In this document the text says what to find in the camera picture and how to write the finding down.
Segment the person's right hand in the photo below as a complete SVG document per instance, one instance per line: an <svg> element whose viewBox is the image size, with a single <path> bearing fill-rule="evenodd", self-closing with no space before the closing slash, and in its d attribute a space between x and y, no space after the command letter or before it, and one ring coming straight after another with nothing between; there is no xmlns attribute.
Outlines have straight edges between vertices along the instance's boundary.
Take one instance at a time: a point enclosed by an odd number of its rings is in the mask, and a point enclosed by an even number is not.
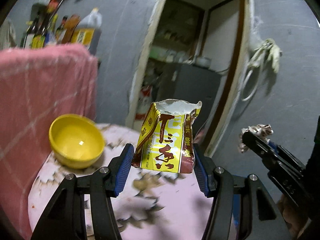
<svg viewBox="0 0 320 240"><path fill-rule="evenodd" d="M284 194L277 202L277 207L287 225L292 239L299 239L311 220L298 209Z"/></svg>

